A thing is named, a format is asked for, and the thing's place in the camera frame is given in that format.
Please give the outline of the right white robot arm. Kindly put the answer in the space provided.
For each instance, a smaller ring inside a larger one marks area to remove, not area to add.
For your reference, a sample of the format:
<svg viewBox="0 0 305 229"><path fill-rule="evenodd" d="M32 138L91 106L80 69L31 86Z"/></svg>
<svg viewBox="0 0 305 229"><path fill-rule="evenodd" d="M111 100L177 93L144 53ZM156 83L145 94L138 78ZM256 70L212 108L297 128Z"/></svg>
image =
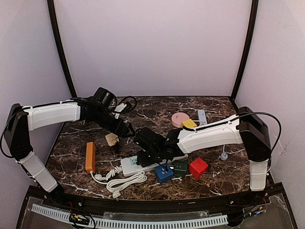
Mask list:
<svg viewBox="0 0 305 229"><path fill-rule="evenodd" d="M270 143L268 126L260 115L278 121L270 113L254 112L244 106L226 119L198 127L176 128L166 137L147 127L141 128L133 140L142 148L137 153L137 162L146 167L201 149L243 144L250 162L250 190L263 191L275 147Z"/></svg>

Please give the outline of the orange power strip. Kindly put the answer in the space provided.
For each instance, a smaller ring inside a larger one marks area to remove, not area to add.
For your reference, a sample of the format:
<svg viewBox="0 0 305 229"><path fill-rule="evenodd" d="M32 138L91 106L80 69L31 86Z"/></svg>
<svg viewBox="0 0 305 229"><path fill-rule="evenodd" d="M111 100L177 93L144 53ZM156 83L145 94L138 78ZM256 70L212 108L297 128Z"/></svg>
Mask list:
<svg viewBox="0 0 305 229"><path fill-rule="evenodd" d="M96 148L94 142L88 142L86 146L85 169L88 174L95 173Z"/></svg>

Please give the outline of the black charger plug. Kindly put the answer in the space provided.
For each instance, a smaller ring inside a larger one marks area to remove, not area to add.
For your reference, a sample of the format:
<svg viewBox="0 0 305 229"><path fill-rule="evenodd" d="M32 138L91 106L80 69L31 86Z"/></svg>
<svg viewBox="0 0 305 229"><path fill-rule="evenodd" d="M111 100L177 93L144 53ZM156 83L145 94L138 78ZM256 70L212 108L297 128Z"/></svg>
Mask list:
<svg viewBox="0 0 305 229"><path fill-rule="evenodd" d="M114 145L114 151L115 151L115 153L120 153L120 150L121 150L120 143L119 143L119 142L116 142L115 145Z"/></svg>

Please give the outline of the dark green cube socket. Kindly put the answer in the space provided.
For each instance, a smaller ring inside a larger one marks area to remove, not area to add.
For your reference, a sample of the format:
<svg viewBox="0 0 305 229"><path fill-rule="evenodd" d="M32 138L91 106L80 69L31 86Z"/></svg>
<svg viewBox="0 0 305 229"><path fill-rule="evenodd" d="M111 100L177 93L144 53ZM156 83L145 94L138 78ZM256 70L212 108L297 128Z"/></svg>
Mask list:
<svg viewBox="0 0 305 229"><path fill-rule="evenodd" d="M175 161L173 165L174 177L185 177L188 171L187 161Z"/></svg>

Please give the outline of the blue cube socket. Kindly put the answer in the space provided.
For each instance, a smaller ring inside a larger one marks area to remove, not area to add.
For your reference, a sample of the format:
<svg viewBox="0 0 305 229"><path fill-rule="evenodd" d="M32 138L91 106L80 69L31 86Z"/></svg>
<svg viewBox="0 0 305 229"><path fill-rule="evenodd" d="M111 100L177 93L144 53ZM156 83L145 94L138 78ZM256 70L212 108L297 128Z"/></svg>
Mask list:
<svg viewBox="0 0 305 229"><path fill-rule="evenodd" d="M169 165L156 167L154 173L160 184L166 183L173 178L173 171Z"/></svg>

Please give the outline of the beige cube socket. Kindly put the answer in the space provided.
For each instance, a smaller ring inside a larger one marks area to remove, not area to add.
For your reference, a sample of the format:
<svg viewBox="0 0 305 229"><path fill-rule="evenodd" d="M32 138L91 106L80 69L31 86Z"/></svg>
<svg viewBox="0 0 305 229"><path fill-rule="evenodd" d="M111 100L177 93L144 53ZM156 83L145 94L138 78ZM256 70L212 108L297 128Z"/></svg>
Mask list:
<svg viewBox="0 0 305 229"><path fill-rule="evenodd" d="M119 143L119 137L116 134L110 133L105 136L108 146L112 147Z"/></svg>

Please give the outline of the yellow cube socket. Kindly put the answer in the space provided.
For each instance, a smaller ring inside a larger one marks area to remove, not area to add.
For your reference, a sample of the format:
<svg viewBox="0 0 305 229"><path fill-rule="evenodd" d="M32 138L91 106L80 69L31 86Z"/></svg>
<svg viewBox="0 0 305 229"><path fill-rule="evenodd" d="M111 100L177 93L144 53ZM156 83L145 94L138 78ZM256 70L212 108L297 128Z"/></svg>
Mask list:
<svg viewBox="0 0 305 229"><path fill-rule="evenodd" d="M182 122L182 127L195 128L197 127L197 124L192 119L188 119Z"/></svg>

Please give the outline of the white power strip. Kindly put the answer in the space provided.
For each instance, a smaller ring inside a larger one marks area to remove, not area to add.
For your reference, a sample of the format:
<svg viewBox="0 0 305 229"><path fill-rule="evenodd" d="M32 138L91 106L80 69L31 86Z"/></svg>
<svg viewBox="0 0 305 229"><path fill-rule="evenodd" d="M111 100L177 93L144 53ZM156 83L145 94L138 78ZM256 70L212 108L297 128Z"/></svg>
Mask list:
<svg viewBox="0 0 305 229"><path fill-rule="evenodd" d="M188 159L188 155L174 157L173 160L168 161L168 164L172 165L174 161L178 161L178 160L185 161L187 159ZM120 163L124 177L130 177L142 171L149 172L154 170L155 167L159 166L159 164L154 163L152 165L142 167L141 165L137 164L137 156L124 158L120 161Z"/></svg>

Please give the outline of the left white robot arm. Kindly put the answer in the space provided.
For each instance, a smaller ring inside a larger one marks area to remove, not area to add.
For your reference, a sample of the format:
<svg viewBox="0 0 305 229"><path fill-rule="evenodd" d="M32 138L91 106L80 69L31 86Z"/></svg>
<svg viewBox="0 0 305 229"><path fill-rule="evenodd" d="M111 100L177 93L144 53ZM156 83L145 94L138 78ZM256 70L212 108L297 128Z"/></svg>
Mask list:
<svg viewBox="0 0 305 229"><path fill-rule="evenodd" d="M65 122L85 121L126 138L134 135L132 124L120 118L137 106L136 98L127 96L109 108L94 97L72 98L62 102L22 106L13 104L0 140L7 144L5 157L13 158L29 177L49 194L64 189L46 168L60 127Z"/></svg>

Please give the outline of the red cube socket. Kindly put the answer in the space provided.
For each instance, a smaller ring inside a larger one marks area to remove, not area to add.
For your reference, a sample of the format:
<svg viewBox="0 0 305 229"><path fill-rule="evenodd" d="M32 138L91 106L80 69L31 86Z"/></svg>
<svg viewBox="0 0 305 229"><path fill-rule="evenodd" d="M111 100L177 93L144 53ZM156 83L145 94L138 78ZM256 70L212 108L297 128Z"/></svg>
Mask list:
<svg viewBox="0 0 305 229"><path fill-rule="evenodd" d="M194 178L199 179L207 171L208 167L208 164L198 157L189 165L188 170Z"/></svg>

